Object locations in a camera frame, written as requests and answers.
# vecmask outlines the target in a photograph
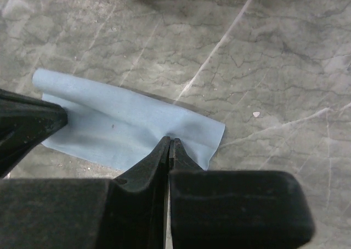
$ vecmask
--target gray marble countertop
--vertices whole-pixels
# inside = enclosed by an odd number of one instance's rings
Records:
[[[292,173],[318,229],[306,248],[350,248],[350,3],[0,0],[0,88],[40,98],[42,67],[222,121],[211,169]],[[38,146],[12,177],[117,174]]]

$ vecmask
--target folded cloth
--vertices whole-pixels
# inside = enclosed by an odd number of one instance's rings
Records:
[[[224,133],[220,122],[120,87],[44,69],[35,72],[33,84],[69,119],[43,145],[103,166],[125,171],[169,136],[180,138],[207,169]]]

